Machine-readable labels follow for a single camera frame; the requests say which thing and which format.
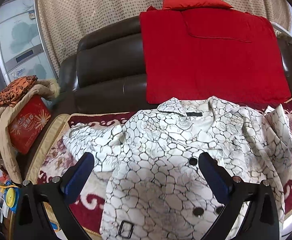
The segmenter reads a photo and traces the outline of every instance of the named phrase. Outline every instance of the red gift box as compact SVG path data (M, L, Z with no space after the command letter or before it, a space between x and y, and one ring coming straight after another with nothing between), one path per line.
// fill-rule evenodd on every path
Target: red gift box
M13 146L26 154L51 115L39 95L34 95L8 126Z

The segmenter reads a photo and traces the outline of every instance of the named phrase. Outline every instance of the beige polka dot curtain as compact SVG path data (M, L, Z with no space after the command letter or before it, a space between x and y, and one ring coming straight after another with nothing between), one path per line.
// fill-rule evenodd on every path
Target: beige polka dot curtain
M290 30L286 0L224 0L235 9L260 15ZM88 33L139 15L149 6L160 9L162 0L38 0L39 16L54 68L76 53L78 41Z

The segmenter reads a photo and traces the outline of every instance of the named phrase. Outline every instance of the blue gripper pad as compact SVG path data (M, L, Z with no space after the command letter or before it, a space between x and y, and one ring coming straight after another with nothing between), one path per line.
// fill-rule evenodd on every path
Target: blue gripper pad
M223 167L218 166L207 152L199 155L198 167L217 201L226 205L233 188L231 176Z
M65 194L66 204L74 203L82 191L89 175L94 168L94 156L84 153L75 166L69 167L62 176L61 190Z

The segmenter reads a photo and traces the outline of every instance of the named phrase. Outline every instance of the coat sleeve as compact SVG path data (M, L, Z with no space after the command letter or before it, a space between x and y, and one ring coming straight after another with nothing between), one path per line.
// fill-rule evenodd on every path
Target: coat sleeve
M292 135L289 129L289 119L282 105L276 109L267 109L264 117L267 140L265 149L284 185L289 178L292 165Z
M92 153L95 158L95 172L113 171L118 164L123 136L121 125L96 130L79 123L63 136L63 142L76 160L85 152Z

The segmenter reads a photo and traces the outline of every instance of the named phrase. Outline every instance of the black coat button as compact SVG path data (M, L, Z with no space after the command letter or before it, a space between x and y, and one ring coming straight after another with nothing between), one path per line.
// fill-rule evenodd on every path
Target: black coat button
M191 165L191 166L196 166L197 163L198 163L198 160L197 160L197 158L195 158L195 157L191 157L191 158L188 160L188 163L189 163L189 165Z
M204 209L201 207L196 207L193 209L193 215L196 217L201 217L204 214Z
M224 206L215 207L215 214L219 216L223 208Z

